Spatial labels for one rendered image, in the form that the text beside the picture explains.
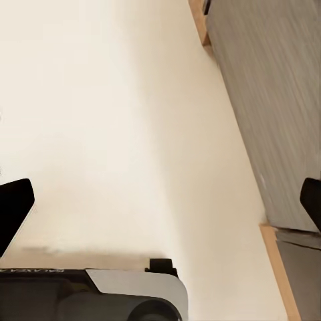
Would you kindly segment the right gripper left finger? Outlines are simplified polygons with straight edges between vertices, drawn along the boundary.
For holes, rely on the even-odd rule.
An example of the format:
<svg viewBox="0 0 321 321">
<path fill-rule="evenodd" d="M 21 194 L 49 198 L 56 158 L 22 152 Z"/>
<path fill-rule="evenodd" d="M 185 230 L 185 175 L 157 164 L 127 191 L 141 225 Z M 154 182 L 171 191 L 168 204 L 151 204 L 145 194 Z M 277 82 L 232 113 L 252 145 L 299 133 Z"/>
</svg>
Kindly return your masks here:
<svg viewBox="0 0 321 321">
<path fill-rule="evenodd" d="M 0 259 L 34 203 L 28 178 L 0 185 Z"/>
</svg>

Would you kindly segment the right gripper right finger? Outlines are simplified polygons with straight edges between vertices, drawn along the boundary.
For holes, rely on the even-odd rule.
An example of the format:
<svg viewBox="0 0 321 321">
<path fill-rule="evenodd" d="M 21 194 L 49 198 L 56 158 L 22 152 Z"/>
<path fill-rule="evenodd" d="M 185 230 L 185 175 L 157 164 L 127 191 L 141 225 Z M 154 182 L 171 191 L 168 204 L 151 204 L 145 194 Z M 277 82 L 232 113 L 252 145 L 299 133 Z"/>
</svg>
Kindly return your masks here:
<svg viewBox="0 0 321 321">
<path fill-rule="evenodd" d="M 305 178 L 300 202 L 321 232 L 321 181 Z"/>
</svg>

